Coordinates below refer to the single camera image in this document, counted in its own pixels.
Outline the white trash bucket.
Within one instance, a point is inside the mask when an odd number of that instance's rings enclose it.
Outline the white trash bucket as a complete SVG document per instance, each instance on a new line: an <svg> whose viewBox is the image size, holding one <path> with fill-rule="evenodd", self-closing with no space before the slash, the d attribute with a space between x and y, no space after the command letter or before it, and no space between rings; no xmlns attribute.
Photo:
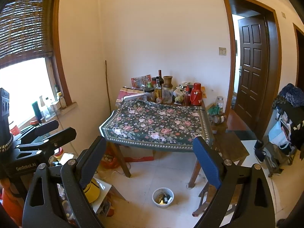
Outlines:
<svg viewBox="0 0 304 228"><path fill-rule="evenodd" d="M174 193L171 189L161 187L153 192L151 199L157 207L167 208L173 203L174 197Z"/></svg>

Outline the pile of clothes on rack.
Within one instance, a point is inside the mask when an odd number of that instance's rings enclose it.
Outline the pile of clothes on rack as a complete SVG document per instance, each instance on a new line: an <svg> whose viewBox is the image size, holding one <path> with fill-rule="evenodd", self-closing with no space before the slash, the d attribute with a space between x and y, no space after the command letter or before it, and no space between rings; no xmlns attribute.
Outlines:
<svg viewBox="0 0 304 228"><path fill-rule="evenodd" d="M285 154L295 147L303 160L303 91L287 84L274 99L272 108L277 121L268 134L269 142Z"/></svg>

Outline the green plastic bag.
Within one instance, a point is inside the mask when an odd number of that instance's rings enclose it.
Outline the green plastic bag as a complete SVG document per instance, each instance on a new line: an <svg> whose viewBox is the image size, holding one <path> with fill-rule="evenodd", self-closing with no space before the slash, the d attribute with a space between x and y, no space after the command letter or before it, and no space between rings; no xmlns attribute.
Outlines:
<svg viewBox="0 0 304 228"><path fill-rule="evenodd" d="M221 114L221 112L222 112L222 108L220 108L217 104L213 104L208 109L209 116L219 115L219 114Z"/></svg>

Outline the dark brown wooden door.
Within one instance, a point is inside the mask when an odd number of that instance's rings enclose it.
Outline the dark brown wooden door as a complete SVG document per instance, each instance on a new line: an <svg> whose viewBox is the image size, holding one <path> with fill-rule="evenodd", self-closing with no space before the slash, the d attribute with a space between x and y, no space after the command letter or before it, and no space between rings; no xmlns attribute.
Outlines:
<svg viewBox="0 0 304 228"><path fill-rule="evenodd" d="M268 39L262 15L240 19L240 68L236 114L253 131L256 128L266 89Z"/></svg>

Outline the white flat box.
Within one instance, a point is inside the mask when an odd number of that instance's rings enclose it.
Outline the white flat box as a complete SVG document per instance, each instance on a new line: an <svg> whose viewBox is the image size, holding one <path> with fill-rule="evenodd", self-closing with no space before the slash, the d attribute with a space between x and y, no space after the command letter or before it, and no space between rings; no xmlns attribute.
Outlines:
<svg viewBox="0 0 304 228"><path fill-rule="evenodd" d="M133 94L133 95L128 95L123 97L123 101L130 101L134 99L139 99L145 97L145 93L140 93L140 94Z"/></svg>

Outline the red thermos jug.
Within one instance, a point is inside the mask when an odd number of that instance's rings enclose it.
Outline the red thermos jug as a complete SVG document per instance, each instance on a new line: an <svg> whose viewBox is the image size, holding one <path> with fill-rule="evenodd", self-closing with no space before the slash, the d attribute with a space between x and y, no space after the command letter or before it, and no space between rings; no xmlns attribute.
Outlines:
<svg viewBox="0 0 304 228"><path fill-rule="evenodd" d="M190 102L193 106L201 105L203 94L201 91L201 83L195 82L190 94Z"/></svg>

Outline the floral dark green tablecloth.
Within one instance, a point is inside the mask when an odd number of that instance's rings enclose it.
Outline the floral dark green tablecloth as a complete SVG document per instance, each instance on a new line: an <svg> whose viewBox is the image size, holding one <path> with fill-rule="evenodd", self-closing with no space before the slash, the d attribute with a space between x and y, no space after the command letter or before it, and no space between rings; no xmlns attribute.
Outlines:
<svg viewBox="0 0 304 228"><path fill-rule="evenodd" d="M200 106L125 101L99 130L108 142L151 150L191 152L198 136L213 143L207 112Z"/></svg>

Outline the red sauce squeeze bottle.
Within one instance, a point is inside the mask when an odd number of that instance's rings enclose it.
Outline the red sauce squeeze bottle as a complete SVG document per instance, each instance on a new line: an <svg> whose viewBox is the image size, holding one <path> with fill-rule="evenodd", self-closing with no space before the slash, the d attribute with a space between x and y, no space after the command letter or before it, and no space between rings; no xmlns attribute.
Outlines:
<svg viewBox="0 0 304 228"><path fill-rule="evenodd" d="M187 85L185 88L185 93L184 93L184 105L185 106L191 105L190 95L191 95L190 86Z"/></svg>

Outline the green custard apple fruit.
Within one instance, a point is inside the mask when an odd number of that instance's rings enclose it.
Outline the green custard apple fruit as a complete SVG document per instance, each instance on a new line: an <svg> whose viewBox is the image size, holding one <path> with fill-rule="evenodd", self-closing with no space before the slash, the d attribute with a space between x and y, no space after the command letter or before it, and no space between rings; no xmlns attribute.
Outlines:
<svg viewBox="0 0 304 228"><path fill-rule="evenodd" d="M182 104L184 100L184 96L176 96L175 97L175 103L176 104Z"/></svg>

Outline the clear jar black lid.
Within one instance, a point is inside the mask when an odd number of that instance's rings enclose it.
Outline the clear jar black lid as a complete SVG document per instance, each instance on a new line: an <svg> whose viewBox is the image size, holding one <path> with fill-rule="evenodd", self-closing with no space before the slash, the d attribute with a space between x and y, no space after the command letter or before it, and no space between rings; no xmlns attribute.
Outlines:
<svg viewBox="0 0 304 228"><path fill-rule="evenodd" d="M147 101L155 101L155 89L154 88L145 88L144 89Z"/></svg>

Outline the small pink-lid jar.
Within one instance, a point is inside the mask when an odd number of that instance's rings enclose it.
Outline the small pink-lid jar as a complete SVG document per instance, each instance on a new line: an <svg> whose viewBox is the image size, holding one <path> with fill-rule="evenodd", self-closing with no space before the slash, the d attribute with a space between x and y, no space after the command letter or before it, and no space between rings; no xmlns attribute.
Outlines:
<svg viewBox="0 0 304 228"><path fill-rule="evenodd" d="M162 103L162 98L161 97L156 98L156 103L161 104Z"/></svg>

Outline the large glass jar dried goods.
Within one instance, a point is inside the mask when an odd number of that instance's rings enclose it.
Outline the large glass jar dried goods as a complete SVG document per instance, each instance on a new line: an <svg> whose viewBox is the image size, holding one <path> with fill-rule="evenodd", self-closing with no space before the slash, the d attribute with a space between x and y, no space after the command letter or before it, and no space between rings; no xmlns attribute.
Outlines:
<svg viewBox="0 0 304 228"><path fill-rule="evenodd" d="M163 84L162 85L162 103L171 104L173 102L173 86Z"/></svg>

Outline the clear liquor bottle yellow label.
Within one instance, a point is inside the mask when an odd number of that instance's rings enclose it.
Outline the clear liquor bottle yellow label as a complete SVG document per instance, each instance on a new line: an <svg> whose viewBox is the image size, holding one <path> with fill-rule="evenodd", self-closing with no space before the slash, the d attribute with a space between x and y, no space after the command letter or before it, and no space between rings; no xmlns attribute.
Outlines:
<svg viewBox="0 0 304 228"><path fill-rule="evenodd" d="M160 84L160 80L159 77L156 77L156 83L154 85L154 89L155 89L155 98L162 98L162 87Z"/></svg>

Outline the thin dark stick on wall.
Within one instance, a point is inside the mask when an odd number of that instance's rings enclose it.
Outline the thin dark stick on wall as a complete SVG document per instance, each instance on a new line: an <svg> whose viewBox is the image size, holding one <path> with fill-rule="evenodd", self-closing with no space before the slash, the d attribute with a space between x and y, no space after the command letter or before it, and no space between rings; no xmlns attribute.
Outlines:
<svg viewBox="0 0 304 228"><path fill-rule="evenodd" d="M106 88L107 88L108 105L109 105L109 110L110 110L110 114L111 114L112 113L112 107L111 107L111 99L110 99L110 93L109 93L107 60L105 60L105 76L106 76Z"/></svg>

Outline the wall light switch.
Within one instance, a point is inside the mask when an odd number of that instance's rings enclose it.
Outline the wall light switch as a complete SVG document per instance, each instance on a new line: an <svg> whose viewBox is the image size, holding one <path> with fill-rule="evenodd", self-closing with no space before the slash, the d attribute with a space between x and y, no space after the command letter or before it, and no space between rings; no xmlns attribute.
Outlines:
<svg viewBox="0 0 304 228"><path fill-rule="evenodd" d="M227 54L227 49L226 49L226 48L224 48L224 47L219 47L218 49L219 49L218 54L219 54L220 56L226 56L226 54Z"/></svg>

